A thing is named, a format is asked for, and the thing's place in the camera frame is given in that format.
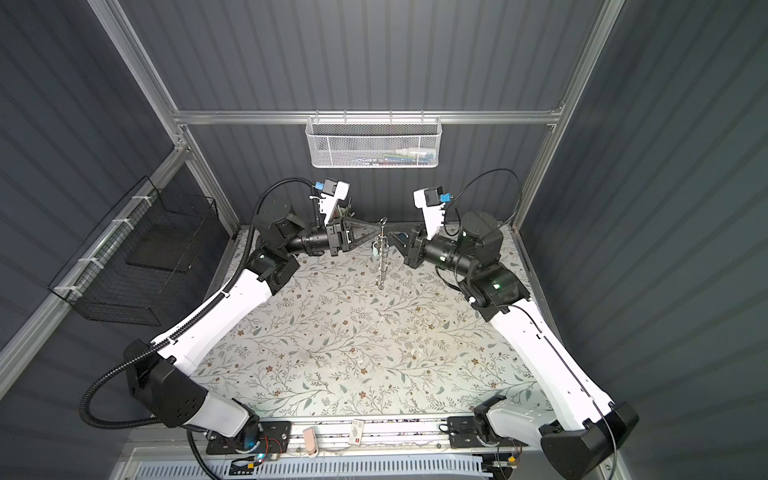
black corrugated hose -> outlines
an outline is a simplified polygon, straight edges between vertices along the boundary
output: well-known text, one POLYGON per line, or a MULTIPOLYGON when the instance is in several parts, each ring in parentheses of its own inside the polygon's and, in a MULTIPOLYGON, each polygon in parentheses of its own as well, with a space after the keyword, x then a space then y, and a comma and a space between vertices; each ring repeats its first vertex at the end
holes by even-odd
MULTIPOLYGON (((248 264, 248 256, 250 253, 250 249, 253 246, 253 232, 256 230, 253 227, 253 222, 256 219, 256 215, 259 213, 259 210, 261 210, 261 204, 264 202, 264 199, 266 199, 267 195, 269 195, 272 192, 272 190, 275 190, 279 186, 288 184, 291 182, 300 182, 302 184, 308 185, 310 187, 312 196, 313 197, 319 196, 319 192, 315 188, 314 184, 309 180, 307 180, 306 178, 301 178, 301 177, 288 177, 284 180, 281 180, 275 183, 271 187, 267 188, 261 194, 261 196, 259 197, 259 200, 256 203, 256 206, 253 208, 253 213, 251 214, 251 218, 250 218, 250 228, 248 229, 248 237, 246 239, 245 251, 243 252, 243 258, 240 259, 240 263, 238 263, 237 265, 237 270, 235 270, 234 275, 232 276, 232 278, 230 278, 230 281, 223 288, 223 292, 219 292, 219 294, 216 295, 200 312, 198 312, 197 315, 189 319, 180 328, 176 329, 173 333, 171 333, 168 336, 168 338, 150 346, 149 349, 147 349, 140 355, 128 360, 122 365, 114 367, 109 372, 106 372, 104 375, 102 375, 98 380, 93 382, 93 384, 88 387, 88 390, 85 391, 85 394, 83 394, 83 398, 80 400, 80 408, 78 409, 78 411, 80 413, 80 418, 83 420, 83 422, 97 429, 106 429, 106 430, 135 429, 143 425, 152 425, 154 423, 161 422, 159 419, 154 417, 148 418, 148 419, 126 420, 123 422, 111 422, 108 420, 102 420, 93 416, 93 414, 91 414, 91 400, 93 399, 96 392, 106 382, 113 379, 118 373, 123 372, 129 366, 134 365, 136 362, 140 362, 142 359, 145 359, 149 355, 164 348, 170 343, 171 340, 176 340, 180 336, 182 336, 184 332, 186 332, 192 327, 192 325, 194 325, 195 323, 200 321, 200 319, 206 316, 226 296, 225 293, 229 293, 230 290, 232 290, 232 288, 235 286, 235 283, 237 283, 238 279, 240 278, 240 275, 243 273, 243 270, 245 270, 246 265, 248 264)), ((319 211, 319 204, 318 204, 317 198, 312 199, 312 204, 313 204, 313 209, 315 214, 315 225, 320 227, 321 226, 320 211, 319 211)))

